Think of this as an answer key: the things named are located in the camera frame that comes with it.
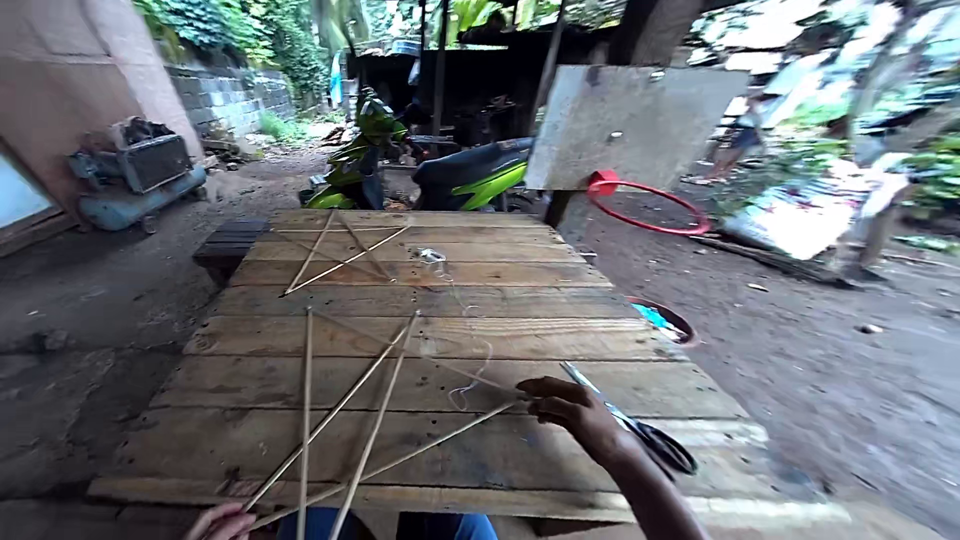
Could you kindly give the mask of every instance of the motorcycle seat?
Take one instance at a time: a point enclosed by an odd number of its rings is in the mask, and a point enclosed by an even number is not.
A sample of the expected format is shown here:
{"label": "motorcycle seat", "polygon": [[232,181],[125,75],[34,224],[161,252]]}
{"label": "motorcycle seat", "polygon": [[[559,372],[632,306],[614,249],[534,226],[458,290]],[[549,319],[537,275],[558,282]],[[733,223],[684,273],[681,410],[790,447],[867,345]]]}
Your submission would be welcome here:
{"label": "motorcycle seat", "polygon": [[451,154],[438,160],[424,161],[412,180],[420,187],[429,185],[450,188],[472,184],[527,161],[534,146],[533,137],[492,142]]}

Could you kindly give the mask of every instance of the green motorcycle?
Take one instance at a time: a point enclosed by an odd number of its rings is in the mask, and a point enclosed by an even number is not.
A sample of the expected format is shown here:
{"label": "green motorcycle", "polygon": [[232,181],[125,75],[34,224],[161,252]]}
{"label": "green motorcycle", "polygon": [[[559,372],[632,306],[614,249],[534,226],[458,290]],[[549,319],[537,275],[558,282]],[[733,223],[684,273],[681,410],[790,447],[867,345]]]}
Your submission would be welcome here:
{"label": "green motorcycle", "polygon": [[[326,189],[305,205],[309,209],[383,209],[383,178],[379,172],[381,152],[406,142],[415,154],[423,154],[407,135],[394,112],[364,88],[357,115],[360,134],[327,161]],[[420,187],[414,204],[418,210],[529,211],[532,202],[508,190],[523,182],[532,137],[515,138],[471,148],[437,160],[423,161],[412,177]]]}

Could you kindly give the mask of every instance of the thread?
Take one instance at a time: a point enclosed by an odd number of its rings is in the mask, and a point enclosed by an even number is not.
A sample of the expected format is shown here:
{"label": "thread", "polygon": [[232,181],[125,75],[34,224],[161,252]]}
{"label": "thread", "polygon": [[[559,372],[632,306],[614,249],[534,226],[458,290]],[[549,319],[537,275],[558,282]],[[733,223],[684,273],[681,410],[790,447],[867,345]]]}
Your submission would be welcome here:
{"label": "thread", "polygon": [[[463,316],[468,321],[471,320],[471,318],[473,317],[480,318],[480,319],[485,318],[484,315],[470,313],[471,309],[479,309],[480,306],[476,306],[473,304],[468,306],[467,304],[464,303],[463,299],[460,298],[460,293],[457,291],[457,283],[454,281],[453,275],[446,271],[446,257],[443,254],[431,248],[419,248],[418,253],[420,255],[420,261],[423,264],[426,264],[427,266],[436,265],[436,268],[433,269],[433,276],[435,278],[439,280],[443,280],[444,282],[447,282],[450,284],[450,291],[453,293],[453,298],[454,300],[457,301],[457,304],[460,305],[461,316]],[[472,339],[480,341],[481,343],[487,346],[487,357],[484,358],[483,365],[480,366],[480,369],[478,369],[476,373],[473,374],[475,377],[480,377],[481,375],[483,375],[483,372],[487,369],[487,366],[490,364],[490,359],[493,358],[493,344],[491,344],[490,341],[483,339],[482,337],[477,337],[476,327],[473,326],[473,324],[471,323],[468,323],[468,325],[470,330],[470,337]],[[472,380],[470,384],[466,386],[454,388],[449,392],[447,392],[446,398],[450,400],[450,404],[453,405],[453,408],[456,408],[457,410],[464,412],[468,409],[467,392],[475,388],[476,385],[477,385],[477,381]]]}

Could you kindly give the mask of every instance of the finger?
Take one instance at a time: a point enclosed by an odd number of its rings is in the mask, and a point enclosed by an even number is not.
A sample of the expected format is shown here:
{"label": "finger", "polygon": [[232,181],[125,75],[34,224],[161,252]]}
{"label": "finger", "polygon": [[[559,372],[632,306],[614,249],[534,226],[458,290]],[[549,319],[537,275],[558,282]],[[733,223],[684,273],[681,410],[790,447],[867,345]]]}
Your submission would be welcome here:
{"label": "finger", "polygon": [[581,405],[574,405],[560,398],[541,398],[533,402],[530,407],[536,411],[535,414],[538,416],[551,414],[574,422],[581,420],[584,414],[584,408]]}
{"label": "finger", "polygon": [[189,532],[187,532],[185,536],[183,536],[183,540],[200,540],[204,537],[204,534],[210,528],[210,526],[213,525],[213,522],[224,516],[235,514],[242,509],[242,503],[226,503],[209,508],[200,514],[200,517],[197,518],[197,521],[193,524],[193,527],[190,528]]}
{"label": "finger", "polygon": [[246,534],[248,532],[247,528],[253,525],[254,521],[256,521],[256,516],[253,514],[241,514],[224,518],[205,540],[233,540],[241,534]]}
{"label": "finger", "polygon": [[566,420],[563,416],[557,416],[554,414],[550,414],[548,412],[544,412],[543,414],[537,415],[537,421],[540,422],[541,424],[554,424],[556,426],[560,426],[561,428],[567,431],[570,431],[569,421]]}
{"label": "finger", "polygon": [[540,377],[539,379],[522,380],[516,385],[522,390],[538,398],[557,397],[573,404],[589,405],[588,392],[580,384],[559,380],[556,377]]}

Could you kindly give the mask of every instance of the blue jeans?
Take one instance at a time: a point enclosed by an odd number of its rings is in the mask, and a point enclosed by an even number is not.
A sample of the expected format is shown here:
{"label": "blue jeans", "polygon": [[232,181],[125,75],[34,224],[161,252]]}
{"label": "blue jeans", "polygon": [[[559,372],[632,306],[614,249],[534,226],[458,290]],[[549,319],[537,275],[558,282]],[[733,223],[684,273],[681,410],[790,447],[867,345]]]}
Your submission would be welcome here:
{"label": "blue jeans", "polygon": [[[307,540],[327,540],[337,508],[307,508]],[[294,540],[297,536],[297,514],[280,521],[276,540]],[[372,538],[367,528],[352,512],[347,515],[340,531],[343,540]],[[483,514],[429,514],[400,512],[396,524],[396,540],[496,540],[490,520]]]}

